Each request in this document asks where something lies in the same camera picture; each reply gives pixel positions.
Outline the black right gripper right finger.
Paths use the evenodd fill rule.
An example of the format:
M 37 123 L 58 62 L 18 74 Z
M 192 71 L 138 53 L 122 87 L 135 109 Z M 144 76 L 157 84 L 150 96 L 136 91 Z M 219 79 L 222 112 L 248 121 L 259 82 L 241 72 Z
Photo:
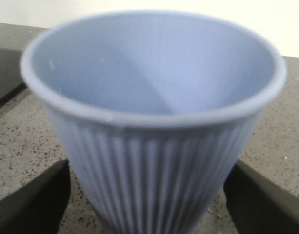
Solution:
M 299 234 L 299 198 L 238 161 L 223 190 L 240 234 Z

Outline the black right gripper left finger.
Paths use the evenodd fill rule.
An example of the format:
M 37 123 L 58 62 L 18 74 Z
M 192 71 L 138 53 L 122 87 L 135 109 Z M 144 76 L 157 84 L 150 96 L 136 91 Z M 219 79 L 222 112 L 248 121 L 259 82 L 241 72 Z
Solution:
M 56 234 L 71 193 L 68 160 L 0 200 L 0 234 Z

